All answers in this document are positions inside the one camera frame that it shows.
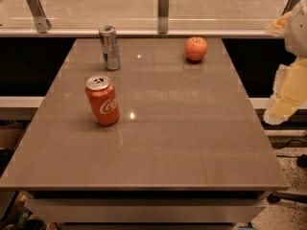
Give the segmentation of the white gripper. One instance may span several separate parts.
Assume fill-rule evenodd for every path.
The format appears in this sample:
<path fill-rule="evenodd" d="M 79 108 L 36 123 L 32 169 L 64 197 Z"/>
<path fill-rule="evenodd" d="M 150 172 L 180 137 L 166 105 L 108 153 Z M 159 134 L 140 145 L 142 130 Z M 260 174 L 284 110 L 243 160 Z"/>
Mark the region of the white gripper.
<path fill-rule="evenodd" d="M 280 125 L 307 101 L 307 0 L 300 0 L 292 12 L 269 24 L 266 33 L 285 35 L 286 50 L 298 57 L 290 66 L 279 65 L 263 115 L 267 124 Z"/>

